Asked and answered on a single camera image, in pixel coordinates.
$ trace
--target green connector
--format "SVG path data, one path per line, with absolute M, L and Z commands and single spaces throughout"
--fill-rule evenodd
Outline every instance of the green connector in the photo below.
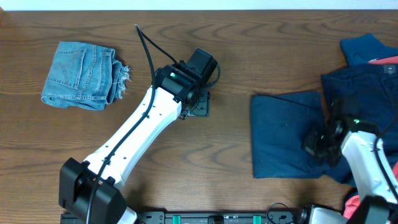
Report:
M 173 224 L 181 224 L 181 216 L 174 215 L 173 216 Z
M 261 224 L 261 216 L 254 215 L 253 216 L 253 224 Z

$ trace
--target white wall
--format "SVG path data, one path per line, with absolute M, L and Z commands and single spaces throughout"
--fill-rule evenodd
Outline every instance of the white wall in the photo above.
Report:
M 0 0 L 5 11 L 398 9 L 398 0 Z

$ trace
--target wire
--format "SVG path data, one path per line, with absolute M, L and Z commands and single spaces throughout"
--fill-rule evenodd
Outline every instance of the wire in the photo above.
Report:
M 114 153 L 116 152 L 116 150 L 118 150 L 118 148 L 120 147 L 120 145 L 130 136 L 130 134 L 142 123 L 142 121 L 147 117 L 147 115 L 149 114 L 150 109 L 152 108 L 152 104 L 154 103 L 154 99 L 155 99 L 155 70 L 154 70 L 154 64 L 152 63 L 152 59 L 150 58 L 150 54 L 148 51 L 148 47 L 145 43 L 145 40 L 143 38 L 143 33 L 141 32 L 141 30 L 139 29 L 138 25 L 136 24 L 136 30 L 138 32 L 138 36 L 141 39 L 142 42 L 142 46 L 144 47 L 145 53 L 147 54 L 147 58 L 148 58 L 148 62 L 149 62 L 149 67 L 150 67 L 150 73 L 152 75 L 152 94 L 150 96 L 150 101 L 149 101 L 149 105 L 148 108 L 146 109 L 146 111 L 142 114 L 141 118 L 134 124 L 134 126 L 123 136 L 122 139 L 120 139 L 120 141 L 115 145 L 115 147 L 112 149 L 112 151 L 108 154 L 108 156 L 106 156 L 104 158 L 104 162 L 101 166 L 101 168 L 98 171 L 98 174 L 95 178 L 95 183 L 94 183 L 94 187 L 93 190 L 91 191 L 90 194 L 90 199 L 88 201 L 88 209 L 87 209 L 87 217 L 86 217 L 86 224 L 90 224 L 91 221 L 91 210 L 93 208 L 93 201 L 94 201 L 94 197 L 95 197 L 95 193 L 98 189 L 98 184 L 99 181 L 101 179 L 102 173 L 105 170 L 105 167 L 111 162 L 111 157 L 114 155 Z
M 280 202 L 277 202 L 277 203 L 275 203 L 275 204 L 273 204 L 273 205 L 271 205 L 271 207 L 269 207 L 268 209 L 267 209 L 267 213 L 266 213 L 266 217 L 267 217 L 267 219 L 272 223 L 272 224 L 276 224 L 274 221 L 272 221 L 270 218 L 269 218 L 269 216 L 268 216 L 268 213 L 269 213 L 269 210 L 270 209 L 272 209 L 273 207 L 275 207 L 276 205 L 283 205 L 284 207 L 286 207 L 287 208 L 287 210 L 290 212 L 290 214 L 292 214 L 293 215 L 293 221 L 291 221 L 290 223 L 287 223 L 287 224 L 291 224 L 291 223 L 294 223 L 294 220 L 295 220 L 295 215 L 293 214 L 293 212 L 291 212 L 290 211 L 290 208 L 288 207 L 288 206 L 286 206 L 284 203 L 280 203 Z
M 212 81 L 211 83 L 207 83 L 205 85 L 205 88 L 210 88 L 210 87 L 214 86 L 218 82 L 218 80 L 220 79 L 220 76 L 221 76 L 221 67 L 218 64 L 217 64 L 217 70 L 218 70 L 218 73 L 217 73 L 216 80 Z
M 149 37 L 147 37 L 143 32 L 141 32 L 141 34 L 144 36 L 145 39 L 147 39 L 149 41 L 149 43 L 151 43 L 154 47 L 157 48 L 157 50 L 161 51 L 163 54 L 165 54 L 166 56 L 168 56 L 174 63 L 177 63 L 177 61 L 171 56 L 169 55 L 169 53 L 167 53 L 166 51 L 164 51 L 163 49 L 161 49 L 157 44 L 155 44 L 153 41 L 150 40 Z

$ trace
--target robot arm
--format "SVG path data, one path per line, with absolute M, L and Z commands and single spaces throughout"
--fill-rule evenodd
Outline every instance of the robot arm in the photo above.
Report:
M 377 138 L 377 126 L 349 115 L 331 117 L 322 133 L 312 130 L 304 142 L 304 149 L 316 159 L 329 162 L 331 166 L 336 165 L 341 156 L 344 156 L 353 173 L 361 205 L 350 220 L 333 210 L 313 207 L 309 223 L 367 221 L 385 224 L 390 215 L 389 207 L 393 207 L 389 205 L 397 205 L 393 192 L 396 191 L 398 182 L 384 154 L 382 139 Z
M 397 199 L 392 194 L 392 190 L 389 188 L 387 180 L 384 178 L 377 163 L 373 151 L 375 140 L 376 135 L 374 133 L 364 131 L 349 132 L 343 140 L 341 151 L 351 168 L 361 200 L 364 200 L 367 195 L 378 195 L 385 198 L 389 203 L 397 204 Z M 387 162 L 381 139 L 377 142 L 377 149 L 388 178 L 393 186 L 397 188 L 398 182 Z
M 142 114 L 147 109 L 151 94 L 152 87 L 147 90 L 141 104 L 119 130 L 97 151 L 90 154 L 85 159 L 85 161 L 90 163 L 88 166 L 90 171 L 96 174 L 98 173 L 102 166 L 103 159 L 141 118 Z M 147 119 L 142 121 L 115 152 L 115 155 L 111 158 L 110 164 L 108 164 L 101 176 L 102 179 L 112 177 L 115 180 L 114 186 L 119 190 L 123 189 L 132 168 L 136 165 L 143 153 L 145 153 L 160 132 L 180 115 L 182 103 L 174 101 L 173 98 L 173 94 L 165 91 L 163 88 L 158 87 L 156 89 L 154 103 Z
M 175 121 L 182 110 L 196 110 L 200 92 L 216 67 L 217 61 L 211 55 L 196 49 L 187 63 L 181 61 L 156 70 L 152 87 L 114 136 L 82 163 L 73 158 L 64 163 L 60 170 L 60 206 L 85 220 L 88 205 L 92 205 L 90 223 L 133 224 L 137 214 L 127 207 L 120 190 L 160 132 Z M 153 104 L 143 117 L 150 105 L 152 88 L 155 88 Z

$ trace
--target denim pocket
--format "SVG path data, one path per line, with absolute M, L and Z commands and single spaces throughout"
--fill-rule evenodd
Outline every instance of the denim pocket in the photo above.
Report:
M 57 52 L 47 80 L 77 89 L 85 54 L 86 49 Z

